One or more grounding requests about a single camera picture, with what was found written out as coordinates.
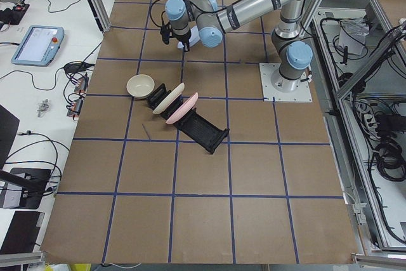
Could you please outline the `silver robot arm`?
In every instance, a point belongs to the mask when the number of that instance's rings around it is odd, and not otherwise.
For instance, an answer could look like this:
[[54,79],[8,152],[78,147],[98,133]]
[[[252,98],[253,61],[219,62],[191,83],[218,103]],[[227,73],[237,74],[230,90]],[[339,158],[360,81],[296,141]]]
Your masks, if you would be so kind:
[[214,48],[226,33],[267,13],[279,11],[280,21],[272,31],[272,43],[281,63],[272,74],[271,82],[277,91],[291,93],[299,86],[301,76],[313,58],[310,46],[298,39],[301,19],[311,11],[305,7],[305,1],[237,0],[219,8],[216,0],[167,0],[165,14],[168,21],[162,23],[160,34],[164,44],[175,38],[183,45],[184,51],[189,51],[190,22],[195,22],[202,44]]

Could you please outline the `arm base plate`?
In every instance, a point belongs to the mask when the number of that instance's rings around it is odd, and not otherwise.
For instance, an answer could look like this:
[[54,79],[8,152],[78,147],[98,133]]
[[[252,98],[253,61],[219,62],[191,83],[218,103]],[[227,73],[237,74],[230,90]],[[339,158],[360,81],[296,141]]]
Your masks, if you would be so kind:
[[267,102],[312,102],[309,81],[305,71],[299,79],[291,81],[280,75],[279,66],[279,63],[259,64],[263,100]]

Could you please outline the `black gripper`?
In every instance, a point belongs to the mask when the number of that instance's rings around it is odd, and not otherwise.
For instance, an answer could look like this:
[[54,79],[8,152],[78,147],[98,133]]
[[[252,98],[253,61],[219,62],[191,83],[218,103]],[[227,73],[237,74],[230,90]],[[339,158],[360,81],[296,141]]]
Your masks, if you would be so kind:
[[172,25],[172,32],[173,37],[176,38],[178,41],[182,42],[183,44],[183,51],[189,52],[190,51],[190,38],[192,36],[191,29],[187,25],[183,29],[176,29],[174,25]]

